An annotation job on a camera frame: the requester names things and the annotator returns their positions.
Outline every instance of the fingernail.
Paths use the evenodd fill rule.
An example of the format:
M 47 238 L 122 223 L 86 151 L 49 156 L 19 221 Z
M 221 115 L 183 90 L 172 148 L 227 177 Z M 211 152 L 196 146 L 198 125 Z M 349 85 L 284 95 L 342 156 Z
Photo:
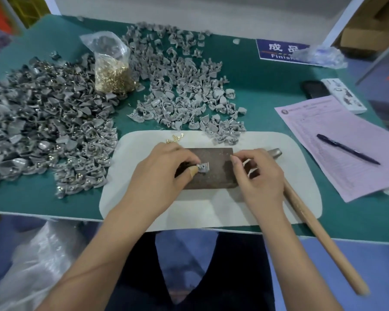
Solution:
M 190 175 L 193 178 L 195 174 L 197 174 L 197 172 L 199 171 L 199 168 L 197 166 L 190 166 L 189 170 L 190 170 Z
M 231 155 L 231 161 L 234 165 L 236 165 L 238 163 L 238 160 L 236 159 L 235 156 Z

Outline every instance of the green table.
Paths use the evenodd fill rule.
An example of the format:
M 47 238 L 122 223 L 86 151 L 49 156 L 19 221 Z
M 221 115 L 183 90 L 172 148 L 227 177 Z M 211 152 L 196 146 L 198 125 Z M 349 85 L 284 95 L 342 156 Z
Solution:
M 49 59 L 57 50 L 65 60 L 74 61 L 87 51 L 79 35 L 109 30 L 117 35 L 126 32 L 127 24 L 74 17 L 48 15 L 0 53 L 0 78 L 10 69 L 20 68 L 33 56 Z M 345 70 L 330 70 L 308 65 L 260 60 L 253 39 L 241 39 L 239 45 L 232 43 L 233 37 L 212 35 L 207 37 L 203 56 L 213 61 L 223 61 L 219 76 L 226 75 L 231 81 L 227 88 L 236 91 L 236 104 L 248 109 L 245 125 L 251 131 L 275 131 L 297 139 L 276 114 L 274 107 L 305 100 L 299 83 L 309 79 L 336 78 L 357 92 Z M 119 136 L 135 130 L 153 130 L 153 121 L 138 124 L 128 117 L 144 93 L 132 93 L 117 108 L 114 115 Z M 370 104 L 363 100 L 368 111 L 361 115 L 374 124 L 383 123 Z M 333 238 L 389 242 L 389 196 L 382 192 L 344 203 L 332 184 L 327 180 L 311 155 L 300 145 L 311 172 L 316 179 L 323 201 L 323 214 L 319 219 Z M 20 177 L 15 182 L 0 182 L 0 213 L 51 216 L 74 219 L 102 220 L 99 199 L 102 188 L 81 192 L 63 199 L 55 197 L 55 182 L 51 171 L 43 175 Z M 297 235 L 312 235 L 303 224 L 293 225 Z M 258 226 L 228 227 L 230 230 L 259 232 Z

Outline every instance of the pen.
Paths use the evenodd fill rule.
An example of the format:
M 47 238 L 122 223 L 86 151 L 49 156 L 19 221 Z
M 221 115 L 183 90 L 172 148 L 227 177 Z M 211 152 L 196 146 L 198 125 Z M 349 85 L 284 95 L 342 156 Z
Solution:
M 340 144 L 339 142 L 336 142 L 336 141 L 333 141 L 332 139 L 329 139 L 327 136 L 324 136 L 322 134 L 317 134 L 317 137 L 322 140 L 323 142 L 327 143 L 327 144 L 330 144 L 332 146 L 336 146 L 336 147 L 340 147 L 341 149 L 349 152 L 350 154 L 353 154 L 354 156 L 357 156 L 365 161 L 368 161 L 368 162 L 371 162 L 373 164 L 377 164 L 377 165 L 380 165 L 380 162 L 374 160 L 373 158 L 365 155 L 365 154 L 362 154 L 358 151 L 355 151 L 354 149 L 351 149 L 350 147 L 347 147 L 346 145 L 343 145 L 343 144 Z

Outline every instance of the wooden handle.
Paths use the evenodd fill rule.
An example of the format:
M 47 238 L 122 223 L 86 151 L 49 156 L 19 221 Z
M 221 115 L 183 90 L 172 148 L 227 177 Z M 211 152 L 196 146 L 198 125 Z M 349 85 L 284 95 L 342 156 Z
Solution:
M 370 294 L 370 290 L 367 284 L 364 282 L 359 273 L 354 269 L 352 264 L 347 260 L 344 254 L 340 251 L 335 242 L 330 238 L 323 226 L 311 212 L 311 210 L 301 200 L 295 190 L 291 187 L 287 179 L 284 178 L 284 195 L 290 202 L 292 208 L 301 218 L 301 220 L 307 224 L 313 234 L 317 237 L 320 243 L 326 249 L 327 253 L 336 263 L 337 267 L 342 272 L 343 276 L 347 279 L 350 286 L 355 293 L 362 296 Z

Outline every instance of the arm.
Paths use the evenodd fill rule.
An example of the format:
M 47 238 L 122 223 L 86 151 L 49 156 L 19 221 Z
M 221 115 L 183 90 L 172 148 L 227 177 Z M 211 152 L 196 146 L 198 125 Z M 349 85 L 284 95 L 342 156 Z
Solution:
M 342 310 L 285 217 L 282 169 L 259 149 L 235 153 L 232 162 L 245 202 L 263 232 L 287 310 Z
M 197 173 L 192 166 L 174 178 L 184 161 L 200 163 L 177 143 L 160 143 L 137 165 L 122 200 L 37 311 L 105 309 L 135 243 Z

